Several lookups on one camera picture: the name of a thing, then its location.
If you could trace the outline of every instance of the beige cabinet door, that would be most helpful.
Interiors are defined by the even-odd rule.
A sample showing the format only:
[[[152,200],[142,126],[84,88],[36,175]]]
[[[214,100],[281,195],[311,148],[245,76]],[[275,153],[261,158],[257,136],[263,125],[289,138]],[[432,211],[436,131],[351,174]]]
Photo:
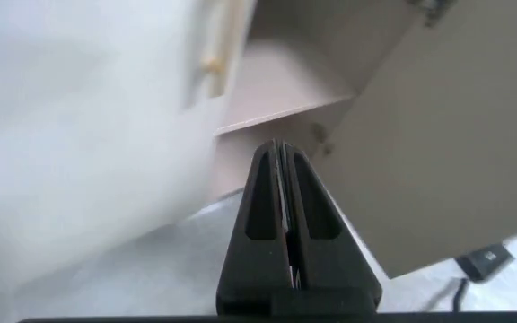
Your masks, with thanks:
[[[390,276],[517,234],[517,1],[416,21],[329,143],[316,170]]]
[[[0,2],[0,290],[204,204],[252,4]]]

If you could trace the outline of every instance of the black cable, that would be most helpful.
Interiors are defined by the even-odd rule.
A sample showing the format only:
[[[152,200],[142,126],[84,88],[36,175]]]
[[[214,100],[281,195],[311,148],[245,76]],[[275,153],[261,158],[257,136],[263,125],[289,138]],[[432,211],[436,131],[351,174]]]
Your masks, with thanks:
[[[456,291],[454,298],[452,299],[452,311],[455,313],[461,311],[460,307],[462,305],[462,300],[464,299],[464,294],[466,294],[468,284],[468,278],[460,279],[460,286],[458,287],[458,291]]]

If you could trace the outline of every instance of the cabinet door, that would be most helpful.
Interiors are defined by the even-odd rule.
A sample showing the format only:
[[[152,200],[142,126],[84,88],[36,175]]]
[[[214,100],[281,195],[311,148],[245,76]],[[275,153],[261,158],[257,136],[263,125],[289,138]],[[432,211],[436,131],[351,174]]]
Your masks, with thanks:
[[[251,7],[0,2],[0,288],[202,206]]]
[[[416,21],[329,144],[316,170],[390,276],[517,234],[517,2]]]

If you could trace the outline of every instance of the cabinet shelf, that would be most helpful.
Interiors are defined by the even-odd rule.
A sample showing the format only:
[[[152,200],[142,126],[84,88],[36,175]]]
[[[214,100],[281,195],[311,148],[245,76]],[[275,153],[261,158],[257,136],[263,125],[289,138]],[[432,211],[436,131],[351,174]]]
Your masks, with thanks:
[[[329,61],[296,32],[251,31],[221,135],[354,98]]]

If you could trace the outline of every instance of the white floor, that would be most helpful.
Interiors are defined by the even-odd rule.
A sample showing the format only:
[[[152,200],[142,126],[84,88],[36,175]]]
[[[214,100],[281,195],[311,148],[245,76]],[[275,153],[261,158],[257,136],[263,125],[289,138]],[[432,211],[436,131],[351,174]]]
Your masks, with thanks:
[[[59,316],[214,315],[240,200],[235,194],[182,223],[1,294],[0,323]],[[472,284],[463,310],[517,310],[517,238],[506,246],[515,260],[488,283]],[[390,280],[369,260],[384,290],[379,312],[448,311],[463,277],[449,259]]]

